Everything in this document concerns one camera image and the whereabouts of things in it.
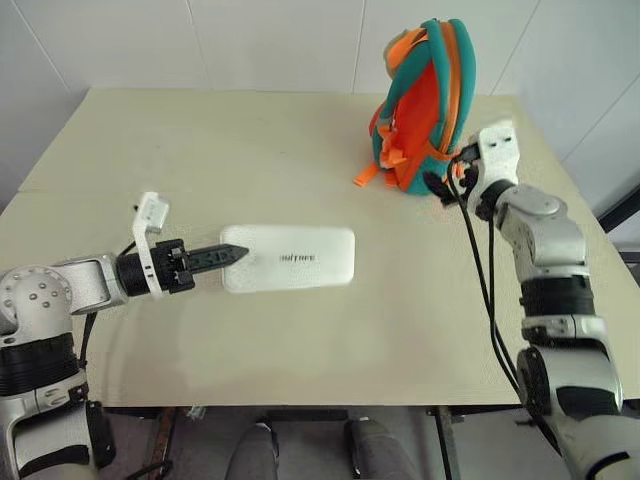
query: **white wall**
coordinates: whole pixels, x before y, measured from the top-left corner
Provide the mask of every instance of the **white wall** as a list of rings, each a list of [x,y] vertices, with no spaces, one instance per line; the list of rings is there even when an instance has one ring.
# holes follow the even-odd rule
[[[596,213],[640,182],[640,0],[0,0],[0,208],[89,86],[384,92],[387,41],[432,17]]]

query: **backpack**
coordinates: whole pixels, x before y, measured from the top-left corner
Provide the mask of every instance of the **backpack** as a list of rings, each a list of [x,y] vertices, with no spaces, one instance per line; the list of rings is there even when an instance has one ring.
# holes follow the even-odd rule
[[[424,173],[445,175],[471,109],[471,39],[460,20],[433,19],[404,34],[385,58],[395,75],[369,124],[374,162],[354,183],[365,186],[383,169],[387,186],[427,195]]]

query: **gray pants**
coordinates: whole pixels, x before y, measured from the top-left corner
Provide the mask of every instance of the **gray pants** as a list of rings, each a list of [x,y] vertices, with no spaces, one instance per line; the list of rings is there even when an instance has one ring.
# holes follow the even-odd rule
[[[374,420],[356,421],[352,433],[355,463],[361,478],[419,479],[400,442],[384,426]],[[225,480],[277,480],[277,463],[271,432],[254,425],[240,439]]]

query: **beige tabletop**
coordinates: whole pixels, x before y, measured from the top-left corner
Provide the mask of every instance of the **beige tabletop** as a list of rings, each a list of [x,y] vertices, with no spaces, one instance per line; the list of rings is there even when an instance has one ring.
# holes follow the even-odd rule
[[[379,96],[92,90],[0,217],[0,270],[106,251],[132,238],[145,190],[171,201],[159,239],[187,248],[242,223],[348,226],[351,285],[233,295],[220,273],[161,301],[101,312],[92,396],[110,406],[516,402],[493,356],[460,213],[433,197],[360,189]],[[511,97],[477,97],[467,134],[517,122],[519,176],[561,196],[589,244],[597,312],[627,397],[640,396],[640,296],[562,166]],[[486,252],[486,226],[475,222]],[[497,318],[520,339],[511,252],[496,245]],[[75,322],[77,343],[82,319]]]

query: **floor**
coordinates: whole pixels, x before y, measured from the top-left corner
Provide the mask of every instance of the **floor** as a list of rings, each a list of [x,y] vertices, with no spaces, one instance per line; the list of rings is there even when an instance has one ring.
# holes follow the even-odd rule
[[[181,416],[176,424],[168,478],[224,479],[227,462],[243,431],[266,409],[212,407],[203,420]],[[433,417],[420,407],[349,407],[349,416],[369,416],[383,423],[404,446],[425,480],[444,479]],[[568,479],[562,460],[526,420],[522,410],[470,415],[453,425],[460,473],[465,480]],[[148,455],[154,423],[111,415],[118,456],[100,472],[101,479],[124,478]],[[348,480],[350,464],[342,440],[342,422],[276,422],[280,441],[280,480]]]

